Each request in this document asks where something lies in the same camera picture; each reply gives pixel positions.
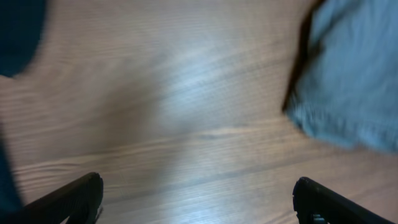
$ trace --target wood grain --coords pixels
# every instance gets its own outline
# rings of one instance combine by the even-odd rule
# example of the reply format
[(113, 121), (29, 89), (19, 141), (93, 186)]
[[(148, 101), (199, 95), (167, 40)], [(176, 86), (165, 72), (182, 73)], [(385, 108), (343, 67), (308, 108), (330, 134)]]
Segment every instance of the wood grain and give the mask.
[(0, 78), (25, 202), (90, 172), (99, 223), (298, 223), (308, 176), (398, 222), (398, 157), (282, 114), (311, 0), (54, 0), (34, 63)]

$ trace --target light blue fabric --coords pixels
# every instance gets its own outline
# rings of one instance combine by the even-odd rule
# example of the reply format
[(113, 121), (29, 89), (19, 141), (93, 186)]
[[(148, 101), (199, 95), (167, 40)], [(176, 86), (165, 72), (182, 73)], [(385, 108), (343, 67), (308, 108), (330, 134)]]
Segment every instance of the light blue fabric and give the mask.
[(329, 0), (286, 110), (307, 135), (398, 152), (398, 0)]

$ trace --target dark blue fabric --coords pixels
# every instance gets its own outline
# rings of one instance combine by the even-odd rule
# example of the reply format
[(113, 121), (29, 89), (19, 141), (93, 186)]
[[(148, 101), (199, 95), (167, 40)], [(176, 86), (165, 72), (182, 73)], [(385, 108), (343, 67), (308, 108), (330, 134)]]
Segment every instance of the dark blue fabric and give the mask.
[(0, 139), (0, 218), (19, 211), (22, 202), (18, 196)]
[(398, 1), (329, 0), (287, 115), (307, 135), (398, 152)]
[(0, 0), (0, 75), (16, 75), (32, 60), (44, 12), (44, 0)]

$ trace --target floor plank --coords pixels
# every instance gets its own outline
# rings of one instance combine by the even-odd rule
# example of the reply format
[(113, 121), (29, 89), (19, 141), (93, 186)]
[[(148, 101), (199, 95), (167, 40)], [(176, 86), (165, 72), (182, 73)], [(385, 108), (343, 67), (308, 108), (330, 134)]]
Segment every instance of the floor plank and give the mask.
[(25, 202), (90, 172), (99, 223), (298, 223), (308, 176), (398, 222), (398, 157), (282, 114), (311, 0), (54, 0), (29, 70), (0, 78)]

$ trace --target wooden floor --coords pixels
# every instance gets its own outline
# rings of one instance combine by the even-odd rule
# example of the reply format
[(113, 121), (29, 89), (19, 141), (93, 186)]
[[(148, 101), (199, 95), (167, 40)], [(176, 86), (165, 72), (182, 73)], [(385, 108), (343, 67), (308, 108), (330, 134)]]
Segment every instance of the wooden floor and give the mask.
[(53, 0), (29, 71), (0, 78), (26, 203), (90, 172), (99, 223), (298, 223), (308, 176), (398, 222), (398, 157), (282, 114), (311, 0)]

